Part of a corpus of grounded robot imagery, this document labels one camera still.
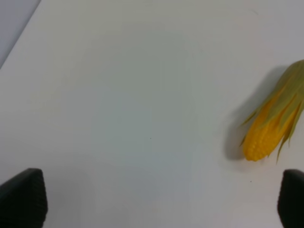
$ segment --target black rubber pad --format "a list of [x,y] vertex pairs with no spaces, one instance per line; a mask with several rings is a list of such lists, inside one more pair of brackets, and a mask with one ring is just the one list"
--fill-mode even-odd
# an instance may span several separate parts
[[47,212],[42,170],[27,169],[0,186],[0,228],[41,228]]

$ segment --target yellow corn cob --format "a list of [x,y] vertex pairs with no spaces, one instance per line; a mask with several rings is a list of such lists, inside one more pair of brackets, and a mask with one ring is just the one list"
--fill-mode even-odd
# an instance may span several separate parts
[[246,159],[257,161],[269,156],[283,139],[279,156],[283,144],[291,138],[303,109],[304,60],[301,60],[285,71],[274,91],[244,122],[257,114],[244,138]]

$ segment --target gray background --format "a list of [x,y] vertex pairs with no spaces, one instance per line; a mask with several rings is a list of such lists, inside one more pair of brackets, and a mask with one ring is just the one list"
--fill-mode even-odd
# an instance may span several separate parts
[[0,68],[40,0],[0,0]]

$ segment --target white table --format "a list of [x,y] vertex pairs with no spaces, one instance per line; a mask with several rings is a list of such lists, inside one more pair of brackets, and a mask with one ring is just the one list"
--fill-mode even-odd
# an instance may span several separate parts
[[0,179],[42,168],[45,228],[277,228],[290,148],[237,126],[304,57],[298,0],[44,0],[0,71]]

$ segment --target corn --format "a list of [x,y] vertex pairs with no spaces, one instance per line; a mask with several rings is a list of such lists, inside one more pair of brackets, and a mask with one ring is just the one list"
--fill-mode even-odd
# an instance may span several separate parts
[[243,141],[249,161],[258,161],[291,139],[304,109],[304,60],[292,64],[281,76],[274,91],[244,122],[257,115]]

